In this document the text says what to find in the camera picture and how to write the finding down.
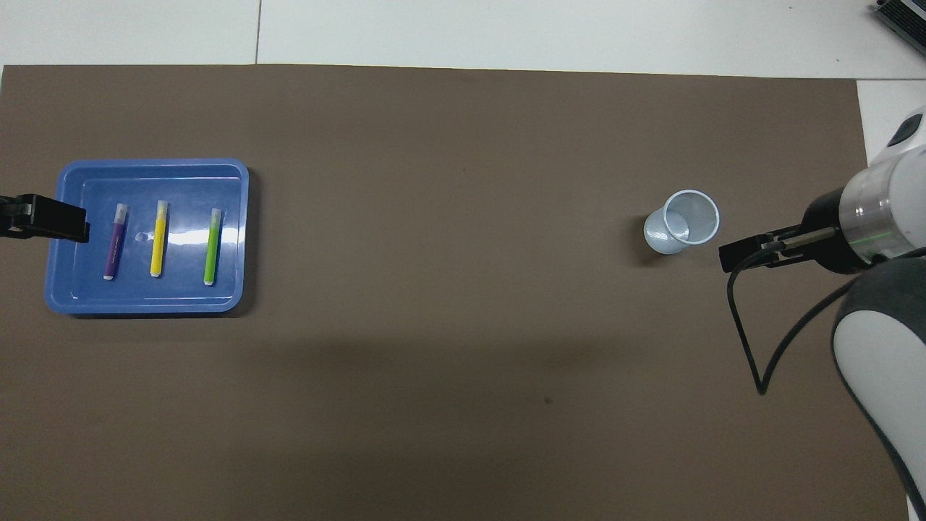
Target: white table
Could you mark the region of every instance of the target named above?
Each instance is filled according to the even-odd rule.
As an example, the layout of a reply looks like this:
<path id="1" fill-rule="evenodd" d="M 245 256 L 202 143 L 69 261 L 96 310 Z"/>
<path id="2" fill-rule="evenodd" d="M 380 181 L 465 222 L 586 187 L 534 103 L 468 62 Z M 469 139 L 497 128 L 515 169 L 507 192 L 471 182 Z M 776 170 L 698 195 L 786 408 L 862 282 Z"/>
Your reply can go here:
<path id="1" fill-rule="evenodd" d="M 877 21 L 873 4 L 4 0 L 0 71 L 4 64 L 316 63 L 850 78 L 858 80 L 871 159 L 905 114 L 926 105 L 926 57 Z"/>

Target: green marker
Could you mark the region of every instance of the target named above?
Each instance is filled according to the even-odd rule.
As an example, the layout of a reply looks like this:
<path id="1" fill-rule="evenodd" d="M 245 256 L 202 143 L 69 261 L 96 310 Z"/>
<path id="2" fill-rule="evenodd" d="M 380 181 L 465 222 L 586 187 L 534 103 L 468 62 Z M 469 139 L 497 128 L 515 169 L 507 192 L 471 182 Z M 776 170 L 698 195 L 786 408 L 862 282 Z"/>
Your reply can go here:
<path id="1" fill-rule="evenodd" d="M 212 209 L 212 222 L 209 224 L 209 245 L 206 247 L 206 271 L 203 272 L 203 284 L 212 286 L 216 282 L 216 254 L 219 252 L 219 233 L 222 225 L 222 210 Z"/>

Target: marker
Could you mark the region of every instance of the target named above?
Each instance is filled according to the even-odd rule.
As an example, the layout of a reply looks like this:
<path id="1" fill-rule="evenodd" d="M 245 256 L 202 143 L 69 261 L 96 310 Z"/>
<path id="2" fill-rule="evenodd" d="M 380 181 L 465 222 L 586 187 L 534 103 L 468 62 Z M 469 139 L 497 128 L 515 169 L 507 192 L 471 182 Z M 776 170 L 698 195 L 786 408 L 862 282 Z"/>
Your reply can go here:
<path id="1" fill-rule="evenodd" d="M 113 280 L 116 276 L 116 264 L 119 264 L 119 253 L 122 251 L 122 236 L 125 235 L 125 214 L 129 205 L 119 203 L 116 205 L 116 218 L 113 220 L 113 236 L 109 239 L 109 252 L 106 254 L 106 268 L 103 270 L 105 280 Z"/>
<path id="2" fill-rule="evenodd" d="M 203 284 L 212 286 L 216 282 L 216 254 L 219 251 L 219 232 L 222 225 L 222 210 L 212 209 L 212 222 L 209 223 L 209 244 L 206 246 L 206 270 L 203 272 Z"/>
<path id="3" fill-rule="evenodd" d="M 161 276 L 164 263 L 164 234 L 168 227 L 168 202 L 157 202 L 157 217 L 155 218 L 155 244 L 151 247 L 151 276 Z"/>

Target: blue tray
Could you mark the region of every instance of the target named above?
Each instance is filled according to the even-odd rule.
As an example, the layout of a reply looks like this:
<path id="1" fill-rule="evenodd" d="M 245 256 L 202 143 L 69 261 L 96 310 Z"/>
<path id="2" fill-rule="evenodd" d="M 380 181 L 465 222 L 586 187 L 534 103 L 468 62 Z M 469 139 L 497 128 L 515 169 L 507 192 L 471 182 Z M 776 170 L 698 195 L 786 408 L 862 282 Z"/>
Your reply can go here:
<path id="1" fill-rule="evenodd" d="M 85 208 L 90 242 L 54 239 L 45 302 L 71 314 L 219 313 L 244 291 L 248 172 L 237 159 L 74 161 L 58 177 L 56 198 Z M 157 202 L 168 201 L 160 277 L 150 274 Z M 103 279 L 116 205 L 129 205 L 119 266 Z M 210 214 L 223 211 L 216 280 L 203 284 Z"/>

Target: purple marker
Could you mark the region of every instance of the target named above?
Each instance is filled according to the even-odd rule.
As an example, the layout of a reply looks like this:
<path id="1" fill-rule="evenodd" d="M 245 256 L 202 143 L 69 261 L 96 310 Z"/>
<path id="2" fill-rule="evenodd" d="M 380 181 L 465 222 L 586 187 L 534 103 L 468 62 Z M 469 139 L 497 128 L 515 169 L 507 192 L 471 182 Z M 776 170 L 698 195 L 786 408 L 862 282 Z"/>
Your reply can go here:
<path id="1" fill-rule="evenodd" d="M 106 270 L 103 278 L 113 280 L 116 276 L 116 264 L 119 263 L 119 253 L 122 251 L 122 236 L 125 235 L 125 214 L 129 206 L 119 203 L 116 205 L 116 219 L 113 221 L 113 238 L 109 239 L 109 253 L 106 254 Z"/>

